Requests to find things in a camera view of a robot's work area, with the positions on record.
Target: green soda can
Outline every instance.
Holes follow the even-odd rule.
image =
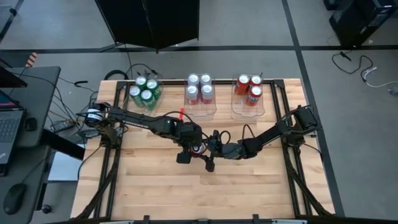
[[[138,86],[141,90],[146,90],[147,78],[145,78],[145,77],[136,78],[136,86]]]
[[[141,98],[142,98],[142,102],[145,104],[145,106],[148,108],[148,110],[153,110],[155,108],[156,99],[151,91],[144,90],[141,93]]]
[[[156,80],[148,80],[147,89],[154,94],[156,100],[160,98],[162,92]]]
[[[141,99],[141,89],[138,86],[134,86],[130,90],[130,96],[134,100],[137,106],[143,107],[144,102]]]

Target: laptop keyboard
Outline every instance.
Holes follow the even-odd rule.
[[[0,142],[11,142],[17,134],[19,118],[0,118]]]

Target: wooden table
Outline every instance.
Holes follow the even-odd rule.
[[[284,81],[291,109],[306,105],[301,81]],[[102,81],[98,101],[113,104],[115,88],[116,81]],[[264,132],[276,122],[271,88],[264,86],[263,92],[266,112],[256,123],[249,123],[254,134]],[[183,86],[165,86],[163,94],[160,108],[151,116],[183,108]],[[284,114],[282,97],[280,92],[278,94]],[[216,87],[216,103],[217,112],[213,120],[197,123],[207,135],[214,129],[228,130],[232,135],[231,142],[236,142],[241,138],[245,122],[231,119],[231,85]],[[85,157],[98,147],[99,141],[99,138],[88,141]],[[306,137],[306,141],[317,147],[316,139]],[[151,220],[250,219],[255,213],[260,218],[294,217],[280,139],[265,146],[252,159],[215,159],[214,173],[207,172],[200,159],[192,159],[187,165],[176,163],[176,155],[180,151],[171,140],[154,136],[145,129],[129,127],[123,137],[113,220],[142,220],[144,215],[150,215]],[[307,146],[302,146],[301,152],[308,188],[333,213],[319,153]],[[103,156],[104,149],[100,149],[85,162],[71,217],[77,216],[97,191]],[[300,211],[304,214],[302,194],[297,186],[296,189]],[[101,215],[105,214],[105,207],[106,200],[101,207]]]

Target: laptop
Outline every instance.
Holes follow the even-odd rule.
[[[24,114],[24,108],[0,90],[0,165],[8,163]]]

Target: clear plastic bin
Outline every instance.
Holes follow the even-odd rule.
[[[213,88],[213,96],[211,97],[211,103],[203,103],[202,95],[201,95],[201,88],[199,88],[198,93],[198,103],[197,104],[190,104],[187,98],[187,87],[188,87],[188,79],[184,80],[184,113],[189,115],[193,120],[211,120],[214,117],[214,114],[217,112],[216,106],[216,85],[214,78],[212,77],[211,86]]]
[[[161,81],[159,81],[159,80],[156,80],[156,81],[159,84],[159,88],[160,88],[162,94],[161,94],[160,98],[157,99],[156,105],[155,105],[153,110],[149,110],[148,108],[146,108],[146,106],[140,107],[140,106],[136,105],[136,103],[134,102],[134,100],[130,96],[130,89],[135,87],[136,86],[135,84],[134,85],[132,85],[132,84],[128,85],[129,88],[128,88],[128,92],[127,93],[128,93],[129,96],[126,98],[126,100],[124,100],[121,103],[121,106],[123,106],[123,104],[127,103],[127,110],[128,111],[144,114],[144,115],[147,115],[147,116],[150,116],[152,113],[156,113],[156,111],[158,110],[159,106],[162,104],[162,101],[163,101],[163,98],[164,98],[164,94],[163,94],[164,85],[163,85],[163,83]]]
[[[232,79],[231,88],[231,117],[237,121],[252,121],[256,122],[259,116],[262,116],[266,111],[264,109],[263,94],[255,106],[246,104],[248,94],[238,95],[235,94],[236,82],[240,75],[234,75]]]

